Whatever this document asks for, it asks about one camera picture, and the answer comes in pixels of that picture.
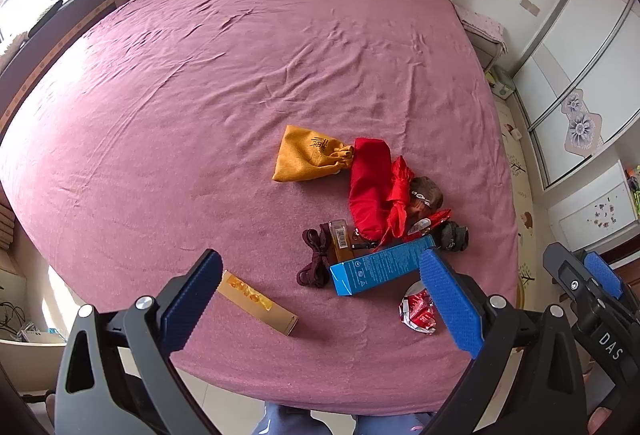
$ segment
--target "silver screw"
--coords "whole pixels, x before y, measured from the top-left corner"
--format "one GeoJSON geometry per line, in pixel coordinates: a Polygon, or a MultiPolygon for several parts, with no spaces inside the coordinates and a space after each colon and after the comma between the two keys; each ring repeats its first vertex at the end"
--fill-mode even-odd
{"type": "Polygon", "coordinates": [[[551,312],[551,315],[555,316],[556,318],[561,318],[562,316],[564,316],[564,310],[562,310],[562,307],[559,307],[558,305],[551,305],[549,307],[549,312],[551,312]]]}
{"type": "Polygon", "coordinates": [[[138,298],[138,301],[136,301],[136,309],[148,309],[153,302],[154,299],[151,296],[142,296],[142,298],[138,298]]]}
{"type": "Polygon", "coordinates": [[[81,318],[86,318],[94,311],[94,308],[91,305],[82,305],[78,310],[78,316],[81,318]]]}
{"type": "Polygon", "coordinates": [[[507,306],[507,300],[504,299],[500,294],[494,294],[489,298],[489,303],[494,309],[504,309],[507,306]]]}

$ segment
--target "red and white crumpled wrapper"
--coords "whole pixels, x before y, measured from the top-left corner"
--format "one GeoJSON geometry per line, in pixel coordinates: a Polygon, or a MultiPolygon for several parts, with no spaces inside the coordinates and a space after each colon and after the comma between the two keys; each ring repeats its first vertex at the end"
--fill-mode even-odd
{"type": "Polygon", "coordinates": [[[433,300],[421,281],[409,287],[399,308],[400,320],[408,327],[424,334],[433,334],[436,331],[433,300]]]}

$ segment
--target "wall socket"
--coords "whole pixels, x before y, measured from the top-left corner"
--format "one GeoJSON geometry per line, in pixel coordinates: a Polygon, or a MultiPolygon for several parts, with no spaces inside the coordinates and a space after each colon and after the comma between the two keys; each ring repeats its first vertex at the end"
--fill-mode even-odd
{"type": "Polygon", "coordinates": [[[534,16],[540,14],[540,8],[529,0],[522,0],[520,5],[531,12],[534,16]]]}

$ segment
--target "blue gripper pad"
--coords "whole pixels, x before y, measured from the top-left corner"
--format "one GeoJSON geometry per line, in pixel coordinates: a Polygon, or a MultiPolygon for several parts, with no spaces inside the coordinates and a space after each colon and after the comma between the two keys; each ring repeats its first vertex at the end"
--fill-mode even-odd
{"type": "Polygon", "coordinates": [[[615,299],[622,296],[622,281],[598,253],[589,253],[584,259],[584,266],[611,296],[615,299]]]}
{"type": "Polygon", "coordinates": [[[222,257],[214,250],[208,250],[202,257],[189,274],[176,278],[186,282],[162,314],[160,345],[164,355],[184,348],[222,280],[222,257]]]}
{"type": "Polygon", "coordinates": [[[420,278],[458,348],[478,357],[484,343],[480,316],[433,249],[420,255],[420,278]]]}

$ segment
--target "yellow drawstring bag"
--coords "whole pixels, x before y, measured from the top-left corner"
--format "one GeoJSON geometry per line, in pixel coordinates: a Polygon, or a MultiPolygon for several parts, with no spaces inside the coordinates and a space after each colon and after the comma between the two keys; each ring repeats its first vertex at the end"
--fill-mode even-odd
{"type": "Polygon", "coordinates": [[[350,168],[352,161],[353,146],[346,146],[317,131],[288,124],[280,144],[273,180],[294,182],[334,175],[350,168]]]}

